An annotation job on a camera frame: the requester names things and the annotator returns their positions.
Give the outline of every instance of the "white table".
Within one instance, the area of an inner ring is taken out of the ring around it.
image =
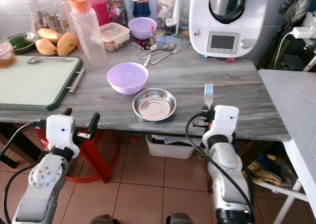
[[[292,138],[283,144],[316,216],[316,73],[259,74]]]

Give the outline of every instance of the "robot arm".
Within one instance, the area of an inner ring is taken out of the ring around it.
[[[75,120],[70,114],[71,110],[68,110],[65,114],[47,118],[46,137],[50,151],[31,170],[28,187],[14,215],[13,224],[52,223],[59,192],[66,182],[68,164],[78,156],[83,139],[93,138],[100,118],[99,114],[94,115],[88,134],[76,133]]]
[[[238,184],[249,199],[248,185],[241,173],[242,161],[231,144],[238,113],[236,107],[216,106],[214,119],[202,141],[212,160]],[[218,223],[253,223],[250,209],[236,187],[210,162],[207,168],[212,177]]]

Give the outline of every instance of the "white appliance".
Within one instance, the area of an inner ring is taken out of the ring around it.
[[[236,58],[255,46],[267,0],[191,0],[190,41],[204,55]]]

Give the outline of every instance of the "countertop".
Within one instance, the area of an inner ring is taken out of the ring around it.
[[[284,147],[316,216],[316,73],[259,73],[292,138]]]
[[[201,112],[204,83],[214,84],[214,105],[230,105],[239,108],[236,128],[237,138],[288,141],[290,136],[257,72],[250,60],[237,59],[225,63],[224,59],[204,58],[196,53],[188,41],[182,49],[155,65],[148,65],[149,79],[146,88],[163,88],[174,95],[177,109],[173,116],[160,122],[145,121],[132,109],[135,95],[117,93],[107,81],[108,70],[123,62],[142,63],[136,56],[141,50],[129,44],[117,52],[107,52],[104,66],[91,68],[83,52],[75,50],[70,56],[79,56],[87,68],[75,92],[68,94],[59,108],[51,112],[0,110],[1,122],[27,123],[36,118],[46,118],[73,109],[77,127],[87,127],[93,113],[101,115],[98,127],[146,132],[152,134],[184,135],[189,118]],[[37,51],[28,55],[39,55]],[[202,128],[192,128],[190,134],[200,136]]]

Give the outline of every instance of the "orange bottle cap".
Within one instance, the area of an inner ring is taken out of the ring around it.
[[[87,13],[90,10],[89,0],[67,0],[70,8],[76,13]]]

